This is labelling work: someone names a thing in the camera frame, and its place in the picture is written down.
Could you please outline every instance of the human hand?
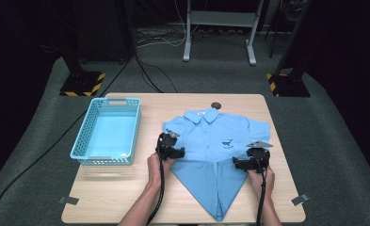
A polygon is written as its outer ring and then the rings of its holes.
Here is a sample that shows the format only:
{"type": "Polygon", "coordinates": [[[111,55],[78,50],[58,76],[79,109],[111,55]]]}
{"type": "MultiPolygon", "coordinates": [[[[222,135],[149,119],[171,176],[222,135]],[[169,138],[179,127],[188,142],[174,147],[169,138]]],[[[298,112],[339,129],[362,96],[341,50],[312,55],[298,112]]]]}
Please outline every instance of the human hand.
{"type": "MultiPolygon", "coordinates": [[[[162,160],[162,165],[164,167],[164,175],[167,175],[170,166],[175,162],[176,159],[162,160]]],[[[160,172],[160,160],[157,153],[153,153],[147,158],[147,165],[149,167],[149,184],[151,186],[161,185],[161,172],[160,172]]]]}
{"type": "MultiPolygon", "coordinates": [[[[249,178],[251,179],[251,186],[254,189],[255,194],[258,197],[261,197],[262,193],[262,182],[263,177],[261,173],[257,173],[256,170],[247,170],[249,173],[249,178]]],[[[266,190],[265,190],[265,198],[271,199],[272,197],[272,190],[273,186],[275,185],[275,173],[273,172],[270,166],[267,167],[262,173],[266,173],[266,190]]]]}

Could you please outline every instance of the gray carpet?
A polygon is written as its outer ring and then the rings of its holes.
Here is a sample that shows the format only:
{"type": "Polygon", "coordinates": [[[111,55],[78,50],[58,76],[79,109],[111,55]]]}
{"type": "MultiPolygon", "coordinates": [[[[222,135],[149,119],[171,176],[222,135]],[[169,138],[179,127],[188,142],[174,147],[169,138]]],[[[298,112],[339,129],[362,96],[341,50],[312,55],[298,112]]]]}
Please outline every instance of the gray carpet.
{"type": "MultiPolygon", "coordinates": [[[[265,96],[298,193],[308,193],[306,220],[295,225],[370,225],[370,168],[330,97],[308,74],[302,79],[311,98],[273,97],[266,74],[273,73],[281,47],[269,58],[270,41],[257,35],[257,66],[248,64],[245,37],[220,36],[193,41],[190,61],[182,61],[184,45],[156,44],[137,49],[144,63],[163,70],[178,92],[259,93],[265,96]]],[[[123,67],[115,62],[90,62],[86,71],[106,78],[98,92],[155,92],[143,80],[132,58],[123,67]]],[[[164,92],[175,88],[158,69],[145,66],[164,92]]],[[[59,89],[69,71],[59,59],[50,75],[38,110],[20,143],[0,172],[2,190],[59,140],[86,111],[92,97],[63,97],[59,89]]],[[[0,225],[63,225],[61,196],[68,196],[79,164],[70,151],[81,120],[39,162],[24,173],[0,201],[0,225]]]]}

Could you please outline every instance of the polo shirt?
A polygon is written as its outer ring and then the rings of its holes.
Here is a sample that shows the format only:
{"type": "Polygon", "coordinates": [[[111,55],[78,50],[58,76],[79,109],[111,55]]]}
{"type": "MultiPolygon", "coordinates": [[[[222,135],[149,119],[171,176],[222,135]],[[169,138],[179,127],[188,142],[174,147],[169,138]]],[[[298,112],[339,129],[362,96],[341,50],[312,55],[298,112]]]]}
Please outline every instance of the polo shirt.
{"type": "Polygon", "coordinates": [[[176,160],[172,172],[212,217],[222,221],[248,176],[235,168],[233,157],[248,159],[248,144],[267,143],[269,123],[209,108],[187,110],[164,122],[163,131],[167,129],[180,135],[174,148],[185,148],[185,157],[176,160]]]}

